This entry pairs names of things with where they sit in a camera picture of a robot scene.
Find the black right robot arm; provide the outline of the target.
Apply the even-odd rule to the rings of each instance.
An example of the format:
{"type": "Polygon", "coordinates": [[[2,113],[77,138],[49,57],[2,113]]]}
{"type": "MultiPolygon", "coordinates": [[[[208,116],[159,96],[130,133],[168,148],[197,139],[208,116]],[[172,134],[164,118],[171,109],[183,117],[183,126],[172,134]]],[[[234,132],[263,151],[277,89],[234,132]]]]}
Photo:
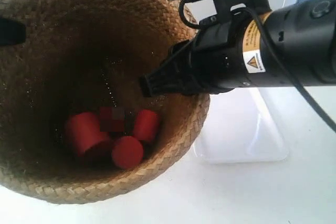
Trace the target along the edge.
{"type": "Polygon", "coordinates": [[[303,86],[335,85],[335,0],[307,0],[261,15],[278,59],[252,17],[200,30],[171,47],[153,72],[139,79],[145,97],[218,94],[235,88],[288,87],[286,67],[303,86]]]}

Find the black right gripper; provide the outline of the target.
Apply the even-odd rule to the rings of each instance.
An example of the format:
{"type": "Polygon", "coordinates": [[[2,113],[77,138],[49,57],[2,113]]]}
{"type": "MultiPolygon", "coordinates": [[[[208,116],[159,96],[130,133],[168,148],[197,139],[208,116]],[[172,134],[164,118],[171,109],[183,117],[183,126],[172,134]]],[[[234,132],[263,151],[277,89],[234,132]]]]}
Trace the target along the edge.
{"type": "Polygon", "coordinates": [[[243,7],[229,24],[200,30],[194,39],[173,45],[152,72],[139,78],[144,97],[169,93],[225,93],[244,86],[265,86],[265,72],[251,72],[244,60],[244,35],[257,26],[256,12],[243,7]]]}

